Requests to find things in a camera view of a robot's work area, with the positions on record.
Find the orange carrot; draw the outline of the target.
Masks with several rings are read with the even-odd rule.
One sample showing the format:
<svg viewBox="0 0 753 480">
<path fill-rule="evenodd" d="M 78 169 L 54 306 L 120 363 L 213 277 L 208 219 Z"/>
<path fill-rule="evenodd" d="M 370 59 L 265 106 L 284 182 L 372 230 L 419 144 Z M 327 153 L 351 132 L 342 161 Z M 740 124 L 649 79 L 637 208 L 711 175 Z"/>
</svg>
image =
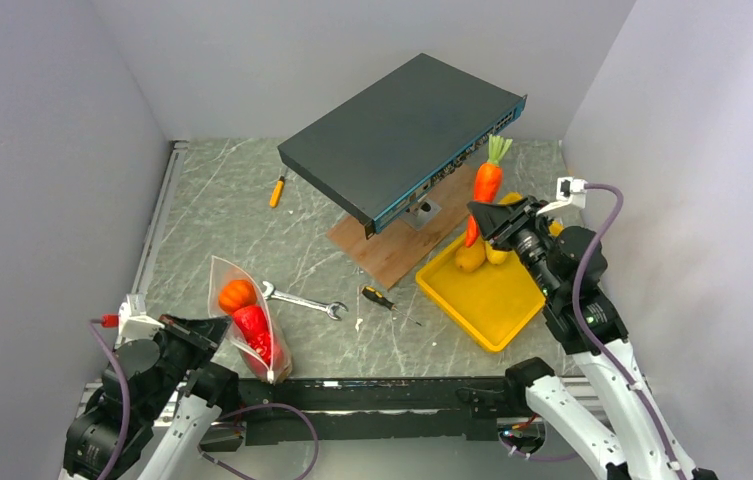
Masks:
<svg viewBox="0 0 753 480">
<path fill-rule="evenodd" d="M 490 135 L 488 140 L 487 160 L 477 169 L 472 200 L 480 203 L 492 203 L 503 181 L 501 161 L 513 144 L 511 138 Z"/>
</svg>

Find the small orange pumpkin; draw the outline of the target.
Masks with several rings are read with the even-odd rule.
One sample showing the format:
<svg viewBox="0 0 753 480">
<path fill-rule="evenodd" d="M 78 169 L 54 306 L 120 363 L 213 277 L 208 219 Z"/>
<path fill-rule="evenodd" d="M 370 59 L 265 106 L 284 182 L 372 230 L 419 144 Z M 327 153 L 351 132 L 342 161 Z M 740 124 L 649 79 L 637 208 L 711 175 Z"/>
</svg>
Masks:
<svg viewBox="0 0 753 480">
<path fill-rule="evenodd" d="M 220 290 L 217 303 L 225 314 L 232 315 L 241 308 L 256 305 L 258 297 L 251 281 L 236 279 Z"/>
</svg>

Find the red bell pepper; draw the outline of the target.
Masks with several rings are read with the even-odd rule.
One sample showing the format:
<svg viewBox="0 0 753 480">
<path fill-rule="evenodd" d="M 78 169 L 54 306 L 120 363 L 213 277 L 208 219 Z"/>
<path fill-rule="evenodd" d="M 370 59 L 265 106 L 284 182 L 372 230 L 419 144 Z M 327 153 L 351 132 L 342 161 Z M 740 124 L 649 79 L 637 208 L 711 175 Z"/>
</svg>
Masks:
<svg viewBox="0 0 753 480">
<path fill-rule="evenodd" d="M 232 314 L 232 318 L 247 344 L 259 354 L 267 366 L 270 366 L 273 359 L 273 342 L 264 310 L 259 305 L 253 305 L 237 310 Z"/>
</svg>

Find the clear polka dot zip bag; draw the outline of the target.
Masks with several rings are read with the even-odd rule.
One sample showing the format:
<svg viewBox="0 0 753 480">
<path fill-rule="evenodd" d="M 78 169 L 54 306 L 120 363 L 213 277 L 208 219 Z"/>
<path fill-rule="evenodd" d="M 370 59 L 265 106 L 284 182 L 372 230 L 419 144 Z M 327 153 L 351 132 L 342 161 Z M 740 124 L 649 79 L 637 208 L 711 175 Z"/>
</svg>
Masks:
<svg viewBox="0 0 753 480">
<path fill-rule="evenodd" d="M 235 370 L 239 362 L 259 380 L 278 384 L 293 370 L 281 327 L 269 311 L 258 283 L 235 264 L 211 259 L 208 313 L 229 322 L 215 361 Z"/>
</svg>

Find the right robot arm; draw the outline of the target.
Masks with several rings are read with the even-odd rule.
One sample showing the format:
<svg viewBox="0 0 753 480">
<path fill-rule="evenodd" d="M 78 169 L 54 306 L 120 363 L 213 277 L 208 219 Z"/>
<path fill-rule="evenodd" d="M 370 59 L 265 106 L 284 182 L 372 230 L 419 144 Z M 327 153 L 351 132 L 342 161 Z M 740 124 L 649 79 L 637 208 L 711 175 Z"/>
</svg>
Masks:
<svg viewBox="0 0 753 480">
<path fill-rule="evenodd" d="M 714 479 L 696 465 L 664 420 L 639 368 L 628 331 L 599 285 L 608 263 L 598 234 L 582 226 L 552 232 L 543 203 L 472 201 L 480 236 L 513 252 L 544 296 L 548 330 L 593 388 L 599 420 L 538 357 L 509 367 L 503 401 L 516 415 L 538 414 L 597 479 Z"/>
</svg>

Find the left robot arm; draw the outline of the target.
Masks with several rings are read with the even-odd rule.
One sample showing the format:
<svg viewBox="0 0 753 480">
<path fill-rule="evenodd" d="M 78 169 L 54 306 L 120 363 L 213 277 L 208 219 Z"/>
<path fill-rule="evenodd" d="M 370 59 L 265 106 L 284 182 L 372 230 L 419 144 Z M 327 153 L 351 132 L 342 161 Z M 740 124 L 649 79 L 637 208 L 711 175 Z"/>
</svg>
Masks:
<svg viewBox="0 0 753 480">
<path fill-rule="evenodd" d="M 240 404 L 237 373 L 212 360 L 230 327 L 226 316 L 163 315 L 153 333 L 107 348 L 102 384 L 67 430 L 64 470 L 85 479 L 119 478 L 140 459 L 155 421 L 182 386 L 169 430 L 141 474 L 173 478 L 186 451 Z"/>
</svg>

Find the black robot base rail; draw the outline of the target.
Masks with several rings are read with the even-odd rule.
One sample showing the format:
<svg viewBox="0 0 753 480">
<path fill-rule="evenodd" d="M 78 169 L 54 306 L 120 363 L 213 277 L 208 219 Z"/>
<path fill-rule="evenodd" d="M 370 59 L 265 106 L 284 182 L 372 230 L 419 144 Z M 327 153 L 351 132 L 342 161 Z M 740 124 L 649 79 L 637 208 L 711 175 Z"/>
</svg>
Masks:
<svg viewBox="0 0 753 480">
<path fill-rule="evenodd" d="M 525 407 L 508 403 L 500 377 L 243 379 L 239 407 L 200 441 L 209 453 L 241 446 L 320 440 L 506 437 L 524 452 L 550 434 Z"/>
</svg>

